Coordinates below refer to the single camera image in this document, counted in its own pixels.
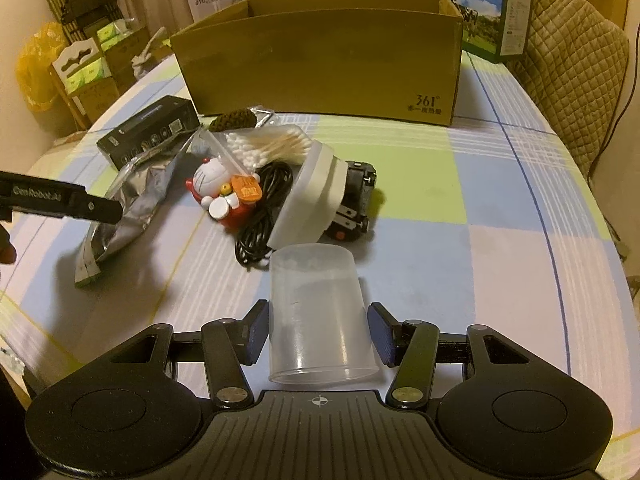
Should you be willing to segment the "person's left hand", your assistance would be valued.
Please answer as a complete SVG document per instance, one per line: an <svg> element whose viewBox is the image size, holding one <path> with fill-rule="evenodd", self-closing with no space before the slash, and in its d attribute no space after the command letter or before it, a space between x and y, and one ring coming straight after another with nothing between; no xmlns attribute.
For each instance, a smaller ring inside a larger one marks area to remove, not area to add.
<svg viewBox="0 0 640 480"><path fill-rule="evenodd" d="M0 226L0 263L12 264L16 260L16 249L12 245L9 232Z"/></svg>

